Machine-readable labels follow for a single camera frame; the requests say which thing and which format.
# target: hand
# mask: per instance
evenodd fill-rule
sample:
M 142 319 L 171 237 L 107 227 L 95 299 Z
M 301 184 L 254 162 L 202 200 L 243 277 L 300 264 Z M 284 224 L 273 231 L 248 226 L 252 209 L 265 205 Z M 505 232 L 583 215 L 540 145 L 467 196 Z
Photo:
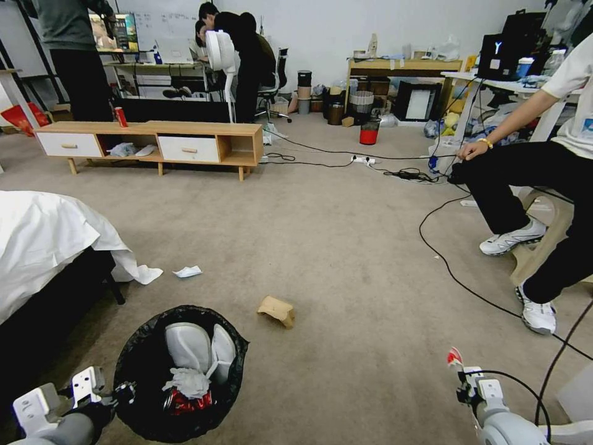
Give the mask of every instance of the hand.
M 116 16 L 115 14 L 110 15 L 109 17 L 106 17 L 105 19 L 103 19 L 103 22 L 105 23 L 105 29 L 107 30 L 107 35 L 109 36 L 110 39 L 113 39 L 113 31 L 116 29 Z
M 488 144 L 486 142 L 470 142 L 457 152 L 457 157 L 463 161 L 471 161 L 476 156 L 483 155 L 487 151 Z

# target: red bag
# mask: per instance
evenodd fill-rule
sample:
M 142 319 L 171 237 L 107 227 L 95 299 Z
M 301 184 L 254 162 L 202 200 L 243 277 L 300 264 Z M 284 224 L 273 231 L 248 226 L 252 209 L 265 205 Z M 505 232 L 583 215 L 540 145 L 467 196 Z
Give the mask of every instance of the red bag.
M 48 117 L 43 114 L 39 108 L 37 108 L 37 105 L 35 105 L 33 102 L 29 102 L 28 105 L 40 127 L 49 125 Z M 27 136 L 33 136 L 33 128 L 27 121 L 25 113 L 23 113 L 23 109 L 20 107 L 20 105 L 15 105 L 12 108 L 0 112 L 0 116 L 5 118 Z

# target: white sneaker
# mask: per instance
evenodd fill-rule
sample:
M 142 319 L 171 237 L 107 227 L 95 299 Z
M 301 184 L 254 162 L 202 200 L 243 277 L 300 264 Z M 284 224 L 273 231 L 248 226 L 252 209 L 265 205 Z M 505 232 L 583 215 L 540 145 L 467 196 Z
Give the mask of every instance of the white sneaker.
M 515 287 L 515 293 L 523 304 L 522 319 L 529 329 L 542 335 L 556 332 L 556 309 L 551 303 L 541 305 L 529 300 L 523 293 L 523 283 Z
M 529 218 L 531 222 L 522 229 L 488 238 L 480 244 L 482 253 L 485 255 L 502 255 L 517 244 L 531 244 L 540 241 L 545 235 L 546 226 L 532 216 Z

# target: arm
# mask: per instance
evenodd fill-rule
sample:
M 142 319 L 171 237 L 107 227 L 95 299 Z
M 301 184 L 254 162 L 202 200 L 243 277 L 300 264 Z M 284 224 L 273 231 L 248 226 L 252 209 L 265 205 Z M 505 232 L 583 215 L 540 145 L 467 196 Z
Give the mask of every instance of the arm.
M 538 91 L 508 116 L 502 124 L 488 135 L 488 140 L 495 144 L 509 134 L 527 125 L 537 116 L 554 105 L 558 100 L 581 88 L 593 75 L 593 35 L 583 40 L 552 78 Z M 485 142 L 472 142 L 465 145 L 457 156 L 469 161 L 488 150 Z
M 490 133 L 488 135 L 488 140 L 493 144 L 496 144 L 501 139 L 509 136 L 509 134 L 516 132 L 533 121 L 558 100 L 558 98 L 552 96 L 550 93 L 546 93 L 544 90 L 539 90 L 522 103 L 519 108 L 513 111 L 492 133 Z M 457 152 L 457 157 L 469 161 L 478 155 L 483 155 L 487 150 L 488 144 L 486 142 L 472 142 L 463 146 L 463 148 Z
M 39 18 L 37 16 L 37 10 L 35 9 L 35 6 L 33 5 L 33 2 L 31 0 L 20 0 L 20 3 L 21 5 L 23 5 L 23 8 L 25 9 L 25 12 L 29 17 L 31 17 L 32 19 Z
M 111 6 L 109 3 L 107 3 L 107 0 L 82 0 L 82 3 L 95 14 L 105 15 L 106 17 L 114 17 L 113 9 L 111 9 Z

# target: office chair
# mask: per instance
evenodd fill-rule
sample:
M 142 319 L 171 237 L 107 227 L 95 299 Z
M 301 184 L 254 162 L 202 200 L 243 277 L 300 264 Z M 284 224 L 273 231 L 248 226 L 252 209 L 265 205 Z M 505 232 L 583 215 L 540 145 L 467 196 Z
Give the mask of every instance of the office chair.
M 266 102 L 266 108 L 263 111 L 257 112 L 255 114 L 255 117 L 261 116 L 262 114 L 267 114 L 268 122 L 271 120 L 272 115 L 278 117 L 286 117 L 288 123 L 292 122 L 292 119 L 288 117 L 286 114 L 270 110 L 272 103 L 274 103 L 274 98 L 276 94 L 278 94 L 278 91 L 284 85 L 286 85 L 286 57 L 288 57 L 288 48 L 279 48 L 278 64 L 276 65 L 276 73 L 274 73 L 276 84 L 273 87 L 260 87 L 261 89 L 258 91 L 258 99 L 263 99 Z

